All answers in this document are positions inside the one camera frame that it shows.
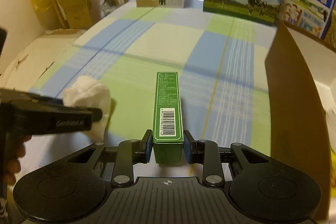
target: metal screw head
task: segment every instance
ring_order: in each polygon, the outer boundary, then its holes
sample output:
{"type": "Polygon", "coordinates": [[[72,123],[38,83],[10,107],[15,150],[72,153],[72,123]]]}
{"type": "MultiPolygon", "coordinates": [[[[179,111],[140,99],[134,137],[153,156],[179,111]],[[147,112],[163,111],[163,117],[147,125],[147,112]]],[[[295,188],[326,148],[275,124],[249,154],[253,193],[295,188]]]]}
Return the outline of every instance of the metal screw head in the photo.
{"type": "Polygon", "coordinates": [[[222,181],[222,178],[218,175],[210,175],[210,176],[207,176],[205,180],[209,183],[215,184],[215,183],[220,183],[222,181]]]}
{"type": "Polygon", "coordinates": [[[123,184],[123,183],[129,182],[131,179],[129,178],[129,176],[126,176],[126,175],[118,175],[118,176],[115,176],[113,180],[116,183],[123,184]]]}

